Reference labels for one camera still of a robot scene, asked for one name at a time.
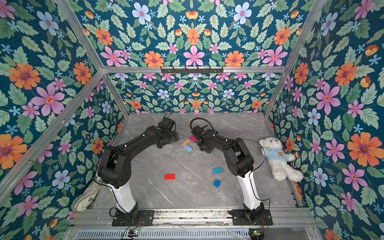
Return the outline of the magenta rectangular block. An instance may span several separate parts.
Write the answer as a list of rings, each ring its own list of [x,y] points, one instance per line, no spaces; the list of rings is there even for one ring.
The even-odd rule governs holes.
[[[189,137],[189,139],[190,139],[192,142],[194,142],[194,143],[197,142],[196,137],[194,137],[193,135],[191,135],[191,136]]]

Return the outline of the natural wood block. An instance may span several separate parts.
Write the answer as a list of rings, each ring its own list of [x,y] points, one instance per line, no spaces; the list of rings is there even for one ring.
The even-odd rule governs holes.
[[[182,143],[182,146],[184,147],[184,146],[186,146],[188,143],[190,143],[191,142],[191,139],[187,139],[187,140],[185,140],[183,143]]]

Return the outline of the light blue block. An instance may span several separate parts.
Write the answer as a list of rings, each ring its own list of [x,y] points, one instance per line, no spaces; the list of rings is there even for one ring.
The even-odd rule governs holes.
[[[187,150],[189,153],[193,151],[193,149],[191,147],[189,147],[188,145],[185,145],[184,149]]]

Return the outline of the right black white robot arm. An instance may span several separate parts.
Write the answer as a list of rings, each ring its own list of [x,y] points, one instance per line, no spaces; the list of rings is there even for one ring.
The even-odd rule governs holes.
[[[215,130],[200,126],[191,128],[201,151],[210,154],[214,149],[224,154],[227,167],[237,177],[244,197],[245,218],[255,225],[263,216],[265,206],[259,197],[254,180],[254,158],[243,139],[229,139]]]

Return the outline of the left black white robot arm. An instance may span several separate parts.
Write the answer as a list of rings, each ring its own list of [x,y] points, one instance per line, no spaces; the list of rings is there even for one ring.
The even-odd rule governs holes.
[[[116,202],[117,214],[129,223],[138,219],[138,204],[134,199],[129,180],[132,176],[132,160],[152,145],[161,149],[179,141],[174,120],[163,117],[156,126],[149,126],[139,136],[132,140],[106,148],[101,157],[97,176],[101,185],[112,192]]]

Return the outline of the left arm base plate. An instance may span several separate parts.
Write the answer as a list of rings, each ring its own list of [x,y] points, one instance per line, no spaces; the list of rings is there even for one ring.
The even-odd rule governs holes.
[[[112,226],[114,227],[151,226],[154,214],[153,210],[133,210],[127,214],[116,208],[112,208],[109,212],[110,217],[113,218]]]

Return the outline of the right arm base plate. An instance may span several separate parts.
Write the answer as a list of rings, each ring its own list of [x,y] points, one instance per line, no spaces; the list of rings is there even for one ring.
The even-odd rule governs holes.
[[[230,210],[229,214],[234,226],[272,226],[274,224],[269,210],[264,210],[256,218],[247,217],[245,210]]]

